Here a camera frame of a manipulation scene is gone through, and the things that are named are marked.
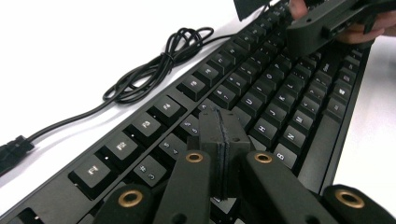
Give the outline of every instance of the black cable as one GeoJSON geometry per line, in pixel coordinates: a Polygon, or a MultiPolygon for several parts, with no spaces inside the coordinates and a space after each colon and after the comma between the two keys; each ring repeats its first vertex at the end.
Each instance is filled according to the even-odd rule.
{"type": "Polygon", "coordinates": [[[103,96],[104,102],[101,105],[83,114],[54,123],[32,134],[28,138],[19,136],[14,141],[1,146],[0,176],[12,169],[25,156],[27,151],[34,148],[32,142],[38,137],[66,124],[80,119],[85,119],[104,109],[113,102],[125,105],[135,103],[143,99],[163,81],[175,66],[179,66],[190,60],[198,54],[203,46],[210,44],[213,41],[232,36],[219,36],[204,43],[204,41],[212,36],[213,33],[214,30],[210,27],[204,27],[198,30],[181,28],[168,38],[163,53],[151,60],[149,63],[143,64],[129,71],[120,78],[116,84],[109,88],[103,96]],[[141,85],[136,86],[135,83],[143,78],[146,78],[146,80],[141,85]]]}

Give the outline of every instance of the human hand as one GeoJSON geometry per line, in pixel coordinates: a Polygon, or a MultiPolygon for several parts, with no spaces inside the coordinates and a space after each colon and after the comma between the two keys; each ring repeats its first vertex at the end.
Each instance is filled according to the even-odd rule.
{"type": "MultiPolygon", "coordinates": [[[[298,20],[308,13],[304,0],[290,0],[291,16],[298,20]]],[[[359,44],[377,38],[380,35],[396,36],[396,11],[384,12],[377,15],[373,29],[368,34],[363,33],[364,25],[352,24],[337,40],[348,44],[359,44]]]]}

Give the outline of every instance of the cable connector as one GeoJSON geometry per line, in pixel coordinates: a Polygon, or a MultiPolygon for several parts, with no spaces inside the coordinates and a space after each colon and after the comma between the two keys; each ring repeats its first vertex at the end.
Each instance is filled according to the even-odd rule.
{"type": "Polygon", "coordinates": [[[18,164],[32,150],[33,146],[25,137],[20,135],[14,141],[0,146],[0,176],[18,164]]]}

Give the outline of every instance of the keyboard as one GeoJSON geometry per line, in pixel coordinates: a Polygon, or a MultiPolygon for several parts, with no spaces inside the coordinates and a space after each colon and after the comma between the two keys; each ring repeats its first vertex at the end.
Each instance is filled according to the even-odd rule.
{"type": "MultiPolygon", "coordinates": [[[[309,190],[332,183],[370,50],[337,42],[301,58],[285,40],[292,18],[280,1],[150,99],[58,174],[6,212],[1,223],[91,223],[111,193],[166,184],[201,111],[232,111],[257,150],[309,190]]],[[[238,199],[210,199],[215,223],[243,221],[238,199]]]]}

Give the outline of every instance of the white surface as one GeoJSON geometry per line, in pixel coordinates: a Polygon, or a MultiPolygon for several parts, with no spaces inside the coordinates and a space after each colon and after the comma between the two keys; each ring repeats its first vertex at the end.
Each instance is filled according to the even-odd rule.
{"type": "Polygon", "coordinates": [[[372,47],[334,184],[364,192],[396,217],[396,37],[372,47]]]}
{"type": "MultiPolygon", "coordinates": [[[[98,106],[107,88],[157,56],[170,34],[203,26],[227,35],[244,23],[230,0],[1,1],[0,144],[98,106]]],[[[361,189],[396,216],[394,42],[375,43],[335,183],[361,189]]],[[[190,66],[175,69],[162,87],[190,66]]],[[[35,141],[35,150],[0,177],[0,214],[139,105],[113,105],[35,141]]]]}

